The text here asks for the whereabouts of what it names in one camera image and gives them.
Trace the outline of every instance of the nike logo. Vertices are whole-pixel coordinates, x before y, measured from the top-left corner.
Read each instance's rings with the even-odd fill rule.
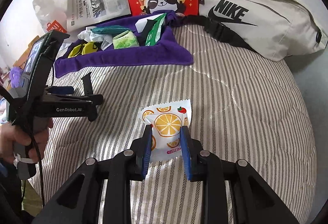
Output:
[[[242,6],[239,6],[226,0],[221,0],[216,6],[210,9],[210,11],[208,12],[208,17],[219,22],[257,26],[255,24],[242,21],[241,17],[243,17],[248,11],[248,9]],[[225,15],[227,17],[218,16],[217,13]]]

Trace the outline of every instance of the purple fluffy object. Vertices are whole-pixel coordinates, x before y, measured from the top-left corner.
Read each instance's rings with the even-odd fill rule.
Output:
[[[19,87],[20,78],[22,77],[23,70],[20,67],[13,67],[9,72],[10,82],[12,88]]]

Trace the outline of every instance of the human hand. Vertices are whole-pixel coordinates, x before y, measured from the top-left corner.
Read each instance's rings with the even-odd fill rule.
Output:
[[[49,119],[48,127],[52,128],[54,123],[52,118]],[[37,142],[40,150],[41,159],[44,158],[44,151],[49,139],[49,129],[45,129],[34,135],[35,141]],[[11,123],[3,124],[0,127],[0,157],[6,162],[12,164],[15,160],[14,157],[14,142],[21,145],[29,146],[31,144],[31,138],[29,135],[22,131],[19,126],[12,126]],[[29,158],[35,163],[38,162],[38,156],[36,149],[33,147],[28,152]]]

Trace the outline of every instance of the candy wrapper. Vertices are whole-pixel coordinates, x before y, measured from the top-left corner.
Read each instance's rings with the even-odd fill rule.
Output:
[[[146,107],[139,112],[139,118],[153,128],[150,162],[181,155],[180,127],[189,126],[191,121],[190,100]]]

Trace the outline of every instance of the striped bedsheet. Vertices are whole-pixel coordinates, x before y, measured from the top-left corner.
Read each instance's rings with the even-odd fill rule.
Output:
[[[128,149],[142,135],[144,124],[137,117],[142,108],[190,99],[191,136],[221,159],[248,160],[305,223],[316,152],[303,98],[286,63],[219,43],[197,25],[174,33],[194,55],[193,65],[88,67],[55,79],[54,85],[71,85],[82,95],[80,79],[92,71],[94,92],[104,95],[104,103],[94,122],[54,119],[43,160],[46,200],[88,157],[104,160]],[[40,189],[38,172],[31,184]],[[131,183],[132,223],[199,223],[201,197],[202,184],[186,180],[181,157],[153,163],[145,181]],[[233,223],[228,188],[227,200]]]

